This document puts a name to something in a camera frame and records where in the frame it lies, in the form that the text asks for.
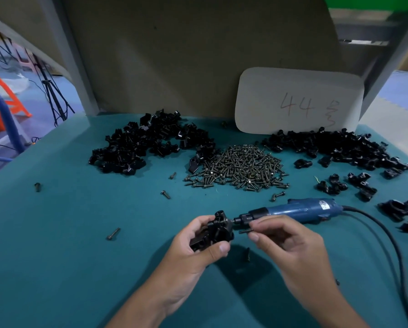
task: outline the teal table surface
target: teal table surface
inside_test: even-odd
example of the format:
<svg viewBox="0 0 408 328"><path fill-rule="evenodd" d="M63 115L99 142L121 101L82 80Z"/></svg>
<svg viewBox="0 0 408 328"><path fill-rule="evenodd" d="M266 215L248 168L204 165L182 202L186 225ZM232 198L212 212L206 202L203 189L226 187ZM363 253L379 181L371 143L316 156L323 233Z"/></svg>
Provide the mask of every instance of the teal table surface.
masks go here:
<svg viewBox="0 0 408 328"><path fill-rule="evenodd" d="M291 186L259 193L229 185L185 187L183 178L194 150L165 158L148 152L147 166L135 176L102 174L88 165L92 149L106 146L105 135L140 115L75 115L0 171L0 327L102 327L157 266L172 237L198 215L222 209L229 218L288 198L318 198L316 176L362 170L316 161L296 170L303 158L286 150L276 154L290 174ZM252 144L265 136L239 132L233 121L188 118L209 131L218 148ZM365 126L357 133L372 133ZM391 155L408 157L392 145ZM174 172L173 180L168 177ZM349 185L336 196L341 205L365 210L381 220L403 251L408 275L408 234L400 233L377 209L389 199L408 200L408 171L387 181L381 170L369 183L378 189L361 202ZM34 183L42 191L34 191ZM166 190L171 200L161 191ZM106 236L122 230L114 241ZM383 231L364 216L338 216L309 228L322 235L340 289L372 327L408 327L397 292L397 259ZM242 259L251 247L251 262ZM291 296L278 269L245 235L236 235L229 256L209 266L185 304L162 327L315 327L314 319Z"/></svg>

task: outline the handwritten number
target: handwritten number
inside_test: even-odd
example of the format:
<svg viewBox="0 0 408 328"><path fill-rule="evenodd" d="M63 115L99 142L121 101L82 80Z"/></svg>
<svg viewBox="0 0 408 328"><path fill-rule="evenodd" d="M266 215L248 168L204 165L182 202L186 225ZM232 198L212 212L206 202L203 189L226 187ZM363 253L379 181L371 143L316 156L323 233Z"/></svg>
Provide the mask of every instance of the handwritten number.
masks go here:
<svg viewBox="0 0 408 328"><path fill-rule="evenodd" d="M331 122L331 124L329 124L328 126L325 126L326 128L336 124L336 122L332 119L332 116L333 116L332 113L338 111L338 109L337 109L338 106L339 106L339 101L332 100L332 102L326 108L328 110L328 112L326 113L327 121Z"/></svg>
<svg viewBox="0 0 408 328"><path fill-rule="evenodd" d="M308 115L308 113L309 113L309 109L314 109L314 108L310 108L310 103L311 103L311 101L312 101L312 99L309 99L309 104L307 105L306 108L301 107L301 106L303 105L304 98L303 98L303 100L301 100L301 103L300 103L300 109L306 111L306 118L307 118L307 115Z"/></svg>
<svg viewBox="0 0 408 328"><path fill-rule="evenodd" d="M288 93L286 92L286 95L284 96L284 99L283 99L283 101L281 102L280 109L289 107L288 116L290 116L290 115L291 115L291 107L292 107L292 106L296 106L297 104L293 104L293 103L292 103L292 95L291 95L291 101L289 102L289 104L287 104L286 106L283 106L283 103L284 103L284 101L286 100L286 97L287 97L287 96L288 96Z"/></svg>

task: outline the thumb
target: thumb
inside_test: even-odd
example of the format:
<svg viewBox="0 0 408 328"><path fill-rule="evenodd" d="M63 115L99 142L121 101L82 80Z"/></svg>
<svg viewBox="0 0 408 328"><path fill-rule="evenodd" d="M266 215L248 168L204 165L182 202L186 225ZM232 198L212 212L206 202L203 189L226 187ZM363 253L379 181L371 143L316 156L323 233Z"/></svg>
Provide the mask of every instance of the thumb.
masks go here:
<svg viewBox="0 0 408 328"><path fill-rule="evenodd" d="M206 248L204 251L196 254L198 264L203 268L218 261L222 257L226 257L230 251L230 243L226 241L217 242Z"/></svg>
<svg viewBox="0 0 408 328"><path fill-rule="evenodd" d="M256 243L257 247L265 252L277 266L283 267L290 259L290 255L280 246L275 244L267 235L257 232L250 232L248 238Z"/></svg>

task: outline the label sticker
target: label sticker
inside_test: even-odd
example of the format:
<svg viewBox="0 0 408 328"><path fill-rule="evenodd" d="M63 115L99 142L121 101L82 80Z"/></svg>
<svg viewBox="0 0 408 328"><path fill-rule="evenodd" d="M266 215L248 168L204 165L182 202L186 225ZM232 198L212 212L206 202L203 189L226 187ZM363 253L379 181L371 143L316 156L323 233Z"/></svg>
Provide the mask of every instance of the label sticker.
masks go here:
<svg viewBox="0 0 408 328"><path fill-rule="evenodd" d="M319 204L321 205L322 209L330 209L330 206L324 200L320 200Z"/></svg>

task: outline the black tripod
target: black tripod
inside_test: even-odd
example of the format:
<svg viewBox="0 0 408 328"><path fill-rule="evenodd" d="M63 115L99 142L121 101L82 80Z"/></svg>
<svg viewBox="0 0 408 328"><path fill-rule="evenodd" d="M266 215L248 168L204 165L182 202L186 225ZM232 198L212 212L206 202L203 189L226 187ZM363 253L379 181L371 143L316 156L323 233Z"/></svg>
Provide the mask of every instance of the black tripod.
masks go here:
<svg viewBox="0 0 408 328"><path fill-rule="evenodd" d="M41 72L41 74L42 74L42 76L44 78L41 82L43 83L43 86L46 89L46 95L48 96L48 100L49 100L49 104L51 106L52 114L54 115L54 121L55 121L54 125L57 126L58 125L57 121L58 121L59 118L61 118L63 121L67 120L67 118L68 118L68 109L70 109L72 111L72 113L74 113L74 114L75 114L75 111L72 109L70 104L67 102L67 100L63 96L63 94L60 92L60 90L57 87L57 85L55 84L55 82L48 79L48 77L46 76L46 73L43 70L42 65L40 64L40 60L37 58L36 55L34 55L34 60L36 61L34 66L37 66L37 68L40 70L40 72ZM54 90L59 94L59 96L65 102L66 111L63 111L63 109L61 108L60 102L57 99L57 96L55 95ZM57 107L57 110L55 110L54 105L52 104L53 100L54 100L55 106Z"/></svg>

